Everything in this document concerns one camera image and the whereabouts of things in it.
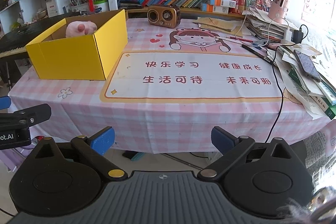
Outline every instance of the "black cable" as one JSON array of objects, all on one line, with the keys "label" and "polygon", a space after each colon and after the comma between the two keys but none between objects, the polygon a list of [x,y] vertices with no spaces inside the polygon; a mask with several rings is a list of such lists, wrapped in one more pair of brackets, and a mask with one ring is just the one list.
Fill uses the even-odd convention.
[{"label": "black cable", "polygon": [[278,116],[277,116],[277,118],[276,118],[276,120],[275,120],[275,122],[274,122],[274,124],[273,124],[273,126],[272,126],[272,128],[271,128],[271,130],[270,130],[270,132],[269,132],[269,134],[268,134],[268,137],[267,137],[265,143],[267,143],[267,141],[269,140],[269,138],[270,138],[270,136],[271,136],[271,134],[272,134],[272,131],[273,131],[275,125],[277,124],[277,121],[279,120],[279,117],[280,117],[280,114],[281,114],[281,111],[282,111],[282,107],[283,107],[283,105],[284,105],[284,93],[282,92],[282,89],[281,89],[281,87],[280,87],[280,85],[279,85],[279,82],[278,82],[277,75],[275,74],[275,70],[274,70],[274,62],[275,62],[275,59],[277,58],[277,49],[278,49],[278,47],[281,47],[281,46],[277,46],[277,47],[275,48],[274,59],[273,59],[273,61],[272,61],[272,70],[273,70],[273,74],[274,74],[274,77],[275,77],[275,81],[277,82],[277,86],[278,86],[278,88],[279,88],[279,90],[280,90],[280,92],[281,92],[281,105],[280,105],[279,114],[278,114]]},{"label": "black cable", "polygon": [[309,33],[309,30],[308,30],[308,27],[307,27],[306,25],[302,24],[302,25],[300,26],[300,32],[302,32],[302,26],[305,26],[305,27],[307,28],[307,34],[306,34],[306,36],[302,39],[302,40],[304,40],[304,39],[307,37],[307,35],[308,35],[308,33]]},{"label": "black cable", "polygon": [[194,157],[197,157],[197,158],[201,158],[201,159],[207,159],[208,157],[202,157],[202,156],[196,156],[195,154],[189,152],[191,155],[193,155]]},{"label": "black cable", "polygon": [[9,216],[11,216],[11,217],[14,217],[14,215],[12,215],[12,214],[6,212],[5,210],[2,210],[1,208],[0,208],[0,211],[2,211],[3,213],[5,213],[5,214],[7,214],[7,215],[9,215]]}]

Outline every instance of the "tablecloth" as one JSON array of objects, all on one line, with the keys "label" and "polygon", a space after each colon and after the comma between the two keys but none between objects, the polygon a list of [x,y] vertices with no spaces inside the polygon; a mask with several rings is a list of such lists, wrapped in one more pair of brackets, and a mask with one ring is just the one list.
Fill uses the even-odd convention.
[{"label": "tablecloth", "polygon": [[[239,44],[215,38],[225,36],[224,33],[200,30],[191,20],[184,19],[178,29],[169,29],[149,25],[147,19],[129,19],[127,32],[128,44],[119,60],[125,67],[115,68],[107,81],[40,80],[32,67],[10,91],[12,106],[9,112],[48,103],[52,116],[49,121],[31,128],[32,137],[55,136],[70,141],[75,136],[91,136],[105,126],[112,126],[115,129],[114,148],[150,153],[216,151],[210,138],[214,126],[221,126],[235,136],[248,135],[257,142],[266,140],[281,103],[271,65]],[[172,57],[170,60],[165,60],[167,54]],[[198,58],[193,59],[197,54],[201,56],[199,62]],[[243,63],[232,61],[235,56]],[[132,68],[126,67],[127,62],[123,61],[128,57],[132,60]],[[134,69],[137,62],[144,68]],[[154,69],[152,62],[155,62],[157,72],[149,71]],[[178,75],[175,70],[181,63],[184,64],[184,74]],[[160,76],[164,66],[172,69],[171,74]],[[132,77],[136,78],[133,85],[127,79],[129,68],[133,70]],[[200,70],[191,74],[192,69]],[[214,71],[220,69],[225,74],[218,75],[215,81]],[[236,75],[234,80],[229,78],[231,73]],[[278,79],[285,101],[270,140],[283,137],[292,144],[330,123],[328,117],[312,120],[304,107],[286,92],[280,76]],[[145,84],[151,81],[155,88],[149,88],[152,83]],[[184,81],[192,100],[186,98],[185,88],[176,86]],[[165,83],[174,88],[164,87]],[[119,88],[112,90],[111,84]],[[137,86],[141,87],[142,93],[147,92],[147,96],[130,95],[130,90],[141,93],[135,88]],[[239,95],[252,90],[254,92],[247,95],[248,98]],[[264,90],[271,93],[265,95],[267,99],[262,94]]]}]

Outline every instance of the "orange border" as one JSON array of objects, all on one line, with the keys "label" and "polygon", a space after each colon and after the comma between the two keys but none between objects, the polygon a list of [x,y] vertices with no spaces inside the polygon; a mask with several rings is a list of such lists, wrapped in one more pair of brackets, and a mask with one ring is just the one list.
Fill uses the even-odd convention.
[{"label": "orange border", "polygon": [[[116,72],[116,69],[119,65],[120,59],[124,54],[131,54],[131,53],[146,53],[146,52],[171,52],[175,53],[174,51],[129,51],[129,52],[122,52],[119,56],[117,62],[115,63],[113,69],[111,70],[108,78],[105,81],[105,84],[100,92],[100,100],[102,102],[107,103],[186,103],[186,104],[194,104],[194,103],[242,103],[242,102],[251,102],[251,103],[259,103],[259,102],[278,102],[281,97],[253,97],[253,98],[246,98],[246,97],[234,97],[234,98],[150,98],[150,97],[142,97],[142,98],[127,98],[127,97],[118,97],[118,98],[111,98],[107,97],[107,89],[110,86],[112,81],[113,75]],[[217,54],[213,52],[183,52],[183,53],[196,53],[196,54]],[[235,53],[228,53],[223,52],[220,55],[233,55],[233,56],[243,56],[243,57],[253,57],[259,58],[256,55],[249,55],[249,54],[235,54]]]}]

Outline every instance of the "red pencil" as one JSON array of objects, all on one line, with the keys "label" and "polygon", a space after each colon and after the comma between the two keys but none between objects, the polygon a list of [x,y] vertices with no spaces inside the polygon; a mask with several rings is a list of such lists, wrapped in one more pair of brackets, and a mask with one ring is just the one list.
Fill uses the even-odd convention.
[{"label": "red pencil", "polygon": [[241,40],[241,41],[245,41],[245,42],[253,42],[253,40],[248,40],[248,39],[243,39],[243,38],[235,38],[235,37],[230,37],[230,39],[234,39],[234,40]]}]

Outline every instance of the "pink stuffed animal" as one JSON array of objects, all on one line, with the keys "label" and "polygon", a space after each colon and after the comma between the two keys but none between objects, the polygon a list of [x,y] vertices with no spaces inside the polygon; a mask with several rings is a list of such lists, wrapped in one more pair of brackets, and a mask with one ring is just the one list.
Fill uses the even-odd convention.
[{"label": "pink stuffed animal", "polygon": [[74,21],[68,25],[65,37],[81,37],[94,34],[96,30],[97,25],[91,21]]}]

